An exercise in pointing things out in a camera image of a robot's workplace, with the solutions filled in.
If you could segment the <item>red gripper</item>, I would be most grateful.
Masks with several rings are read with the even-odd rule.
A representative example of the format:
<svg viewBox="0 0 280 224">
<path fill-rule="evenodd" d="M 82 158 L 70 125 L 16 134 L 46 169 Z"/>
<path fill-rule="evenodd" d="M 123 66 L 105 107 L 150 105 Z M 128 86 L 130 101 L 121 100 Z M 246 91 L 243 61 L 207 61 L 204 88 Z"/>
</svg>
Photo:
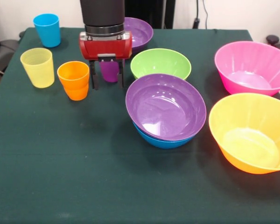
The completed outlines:
<svg viewBox="0 0 280 224">
<path fill-rule="evenodd" d="M 95 37 L 86 32 L 79 34 L 79 47 L 83 57 L 89 60 L 91 85 L 95 90 L 99 89 L 98 75 L 95 70 L 95 61 L 102 58 L 115 58 L 118 60 L 118 84 L 124 88 L 125 60 L 132 55 L 133 35 L 126 31 L 120 35 Z"/>
</svg>

